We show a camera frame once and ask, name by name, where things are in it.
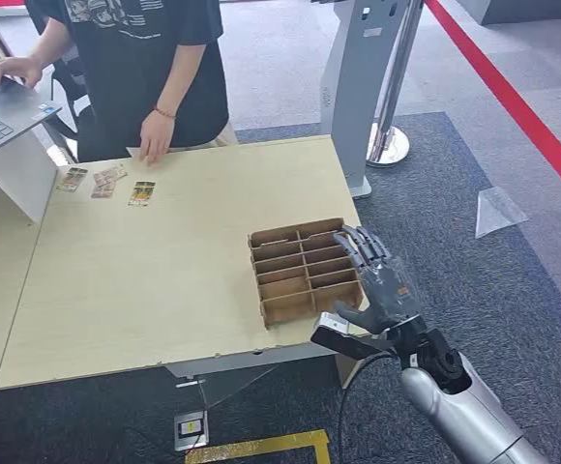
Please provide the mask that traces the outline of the person's left hand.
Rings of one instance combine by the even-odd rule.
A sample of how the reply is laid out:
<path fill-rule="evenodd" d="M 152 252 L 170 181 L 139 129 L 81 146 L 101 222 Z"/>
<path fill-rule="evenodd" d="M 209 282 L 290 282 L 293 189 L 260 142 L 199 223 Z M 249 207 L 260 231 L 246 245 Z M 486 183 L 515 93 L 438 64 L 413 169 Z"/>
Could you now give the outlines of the person's left hand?
<path fill-rule="evenodd" d="M 175 118 L 154 109 L 141 124 L 139 159 L 151 165 L 166 154 L 172 139 Z"/>

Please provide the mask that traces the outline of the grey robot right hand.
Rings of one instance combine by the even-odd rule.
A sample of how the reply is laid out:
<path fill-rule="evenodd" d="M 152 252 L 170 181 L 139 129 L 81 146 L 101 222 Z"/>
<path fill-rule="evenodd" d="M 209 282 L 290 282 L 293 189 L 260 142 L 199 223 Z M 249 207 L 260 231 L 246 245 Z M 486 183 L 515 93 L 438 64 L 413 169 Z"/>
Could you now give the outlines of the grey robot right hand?
<path fill-rule="evenodd" d="M 352 261 L 369 305 L 355 309 L 342 301 L 333 302 L 334 312 L 370 334 L 381 334 L 420 311 L 399 262 L 377 235 L 363 226 L 344 225 L 333 233 Z"/>

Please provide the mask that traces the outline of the person's right hand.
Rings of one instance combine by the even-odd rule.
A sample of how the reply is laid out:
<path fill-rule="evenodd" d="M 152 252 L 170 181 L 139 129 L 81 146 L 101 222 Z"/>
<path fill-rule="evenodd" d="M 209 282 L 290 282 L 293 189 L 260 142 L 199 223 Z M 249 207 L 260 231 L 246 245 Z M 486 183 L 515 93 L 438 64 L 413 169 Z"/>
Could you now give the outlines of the person's right hand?
<path fill-rule="evenodd" d="M 42 75 L 42 66 L 33 57 L 8 57 L 0 60 L 0 82 L 5 76 L 17 77 L 27 88 L 35 87 Z"/>

